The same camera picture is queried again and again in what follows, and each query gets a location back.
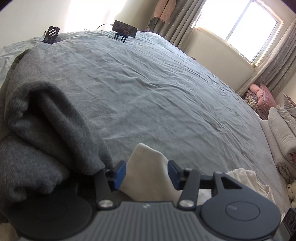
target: ridged gray plastic panel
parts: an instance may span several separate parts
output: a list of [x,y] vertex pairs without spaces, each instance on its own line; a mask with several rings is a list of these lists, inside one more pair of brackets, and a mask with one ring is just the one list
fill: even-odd
[[199,223],[193,212],[171,202],[122,202],[98,212],[81,233],[64,241],[222,241]]

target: window sill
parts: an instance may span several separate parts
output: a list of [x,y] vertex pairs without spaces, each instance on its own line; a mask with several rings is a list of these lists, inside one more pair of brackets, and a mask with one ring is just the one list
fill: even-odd
[[249,67],[250,70],[252,70],[253,72],[256,70],[256,66],[252,63],[250,63],[247,59],[241,57],[239,55],[239,52],[233,48],[230,44],[225,43],[225,41],[220,38],[219,36],[217,36],[216,34],[202,28],[202,27],[197,27],[197,30],[205,33],[206,35],[208,35],[209,37],[211,37],[212,39],[214,39],[215,41],[217,41],[218,43],[222,44],[224,47],[226,47],[230,52],[233,53],[234,56],[236,56],[241,62],[243,62],[247,67]]

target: sunlight on wall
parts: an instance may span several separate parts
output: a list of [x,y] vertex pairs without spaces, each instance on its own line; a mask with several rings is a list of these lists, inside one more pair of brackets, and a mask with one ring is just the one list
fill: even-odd
[[[104,23],[114,23],[115,16],[121,12],[127,0],[71,0],[65,23],[65,32],[80,31],[87,28],[95,30]],[[104,25],[100,30],[111,30]]]

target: gray curtain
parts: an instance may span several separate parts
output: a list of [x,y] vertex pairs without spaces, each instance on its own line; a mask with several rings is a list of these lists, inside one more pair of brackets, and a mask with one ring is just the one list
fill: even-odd
[[237,91],[242,96],[252,83],[263,83],[268,87],[274,98],[285,87],[296,71],[296,19],[268,56],[258,67],[252,77]]
[[167,23],[158,20],[150,30],[164,37],[174,46],[183,50],[192,28],[206,0],[177,0],[175,10]]

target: window pane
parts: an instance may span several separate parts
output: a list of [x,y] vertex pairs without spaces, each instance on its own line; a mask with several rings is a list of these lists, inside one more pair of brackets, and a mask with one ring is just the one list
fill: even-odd
[[230,36],[228,43],[252,62],[276,24],[277,21],[264,8],[252,2]]
[[226,39],[249,0],[206,0],[197,22],[222,39]]

